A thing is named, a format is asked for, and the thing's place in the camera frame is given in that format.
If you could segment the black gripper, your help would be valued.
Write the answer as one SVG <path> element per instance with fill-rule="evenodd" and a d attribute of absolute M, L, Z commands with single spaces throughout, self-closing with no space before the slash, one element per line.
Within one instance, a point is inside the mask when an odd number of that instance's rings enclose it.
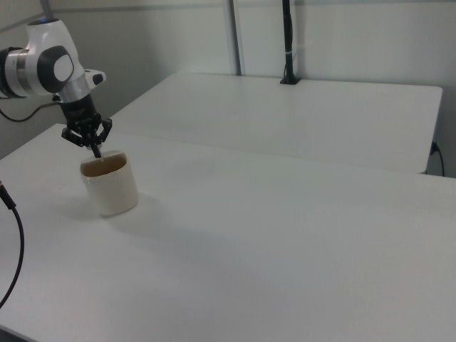
<path fill-rule="evenodd" d="M 87 96 L 70 102 L 59 103 L 66 119 L 66 125 L 61 137 L 78 147 L 86 147 L 93 152 L 94 157 L 101 157 L 100 146 L 107 139 L 113 126 L 111 119 L 102 119 L 97 113 L 92 96 Z M 80 129 L 79 133 L 71 129 Z"/>

